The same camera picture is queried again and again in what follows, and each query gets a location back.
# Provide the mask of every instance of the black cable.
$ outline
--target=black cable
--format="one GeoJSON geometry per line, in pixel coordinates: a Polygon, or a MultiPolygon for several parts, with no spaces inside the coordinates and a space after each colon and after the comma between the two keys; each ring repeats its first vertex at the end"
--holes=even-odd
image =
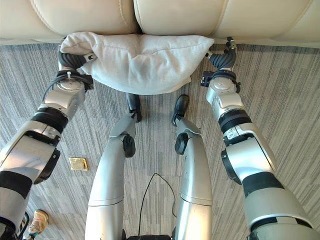
{"type": "MultiPolygon", "coordinates": [[[[82,77],[82,76],[79,76],[79,75],[76,75],[76,76],[73,76],[72,74],[70,75],[70,78],[75,78],[76,80],[81,80],[83,81],[84,83],[87,83],[88,80],[85,78],[85,77],[82,77]]],[[[45,100],[45,97],[49,91],[49,89],[51,88],[52,90],[54,89],[54,85],[57,84],[59,81],[62,81],[62,80],[65,80],[67,79],[68,77],[63,74],[63,75],[60,75],[60,76],[57,76],[55,77],[53,80],[52,80],[52,83],[50,84],[50,86],[48,86],[48,88],[45,90],[43,96],[42,96],[42,101],[45,100]]]]}
{"type": "Polygon", "coordinates": [[[171,189],[171,192],[172,192],[173,198],[174,198],[171,212],[172,212],[172,215],[173,215],[174,217],[177,217],[177,216],[175,215],[175,213],[174,213],[174,207],[175,207],[175,204],[176,204],[176,196],[175,196],[174,190],[172,189],[171,185],[167,182],[167,180],[165,180],[159,173],[155,172],[155,173],[152,175],[152,177],[150,178],[150,181],[149,181],[149,183],[148,183],[148,186],[146,187],[145,192],[144,192],[144,195],[143,195],[143,199],[142,199],[142,203],[141,203],[141,208],[140,208],[140,216],[139,216],[138,236],[140,236],[141,213],[142,213],[142,208],[143,208],[143,206],[144,206],[145,197],[146,197],[148,188],[149,188],[149,186],[150,186],[150,183],[151,183],[151,181],[152,181],[152,179],[154,178],[155,175],[158,175],[160,178],[162,178],[162,179],[166,182],[166,184],[168,184],[169,188],[171,189]]]}

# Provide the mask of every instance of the white cushion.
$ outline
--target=white cushion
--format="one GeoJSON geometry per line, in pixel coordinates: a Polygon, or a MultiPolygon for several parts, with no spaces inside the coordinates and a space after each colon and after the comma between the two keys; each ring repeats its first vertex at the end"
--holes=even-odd
{"type": "Polygon", "coordinates": [[[211,38],[188,36],[113,35],[76,32],[67,36],[61,52],[97,59],[82,69],[116,90],[139,95],[173,92],[191,81],[211,38]]]}

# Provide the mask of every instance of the person's foot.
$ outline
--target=person's foot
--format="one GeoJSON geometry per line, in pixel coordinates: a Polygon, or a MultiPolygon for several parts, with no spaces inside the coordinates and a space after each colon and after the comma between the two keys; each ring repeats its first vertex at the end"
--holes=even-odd
{"type": "Polygon", "coordinates": [[[126,92],[125,99],[129,106],[129,113],[136,113],[136,122],[139,123],[142,119],[139,95],[126,92]]]}
{"type": "Polygon", "coordinates": [[[36,236],[43,232],[48,225],[48,214],[45,211],[37,209],[34,211],[33,220],[29,227],[29,235],[36,236]]]}
{"type": "Polygon", "coordinates": [[[171,123],[173,126],[177,126],[176,119],[181,119],[185,116],[185,113],[188,109],[189,105],[189,97],[187,95],[180,95],[178,99],[176,100],[175,106],[174,106],[174,113],[172,116],[171,123]]]}

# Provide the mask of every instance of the sofa cushion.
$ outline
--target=sofa cushion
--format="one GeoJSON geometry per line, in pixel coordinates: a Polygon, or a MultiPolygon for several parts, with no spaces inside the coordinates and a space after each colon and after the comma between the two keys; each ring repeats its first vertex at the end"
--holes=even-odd
{"type": "Polygon", "coordinates": [[[320,48],[320,1],[134,0],[134,9],[145,34],[320,48]]]}
{"type": "Polygon", "coordinates": [[[0,0],[2,44],[59,43],[79,31],[137,31],[132,0],[0,0]]]}

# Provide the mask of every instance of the gray carpet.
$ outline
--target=gray carpet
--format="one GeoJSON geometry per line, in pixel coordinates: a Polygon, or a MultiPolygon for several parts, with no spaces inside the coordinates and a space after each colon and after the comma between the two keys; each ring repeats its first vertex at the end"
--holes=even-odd
{"type": "MultiPolygon", "coordinates": [[[[212,50],[221,51],[222,45],[212,50]]],[[[1,46],[0,147],[34,114],[56,74],[57,45],[1,46]]],[[[213,194],[213,240],[245,239],[248,234],[241,186],[228,179],[220,159],[222,133],[200,86],[203,60],[192,83],[176,92],[141,96],[143,120],[137,127],[136,154],[125,162],[124,228],[138,231],[140,204],[151,175],[162,174],[178,194],[181,157],[174,151],[170,123],[177,97],[190,96],[186,117],[203,133],[213,194]]],[[[302,203],[320,231],[320,49],[239,45],[234,68],[240,95],[251,119],[260,127],[277,159],[277,177],[302,203]]],[[[58,149],[61,157],[51,177],[32,188],[27,212],[43,209],[49,226],[37,240],[84,239],[87,203],[108,135],[127,114],[125,94],[95,82],[58,149]],[[70,170],[69,157],[87,158],[89,171],[70,170]]],[[[173,196],[159,178],[150,185],[142,211],[142,234],[170,234],[173,196]]]]}

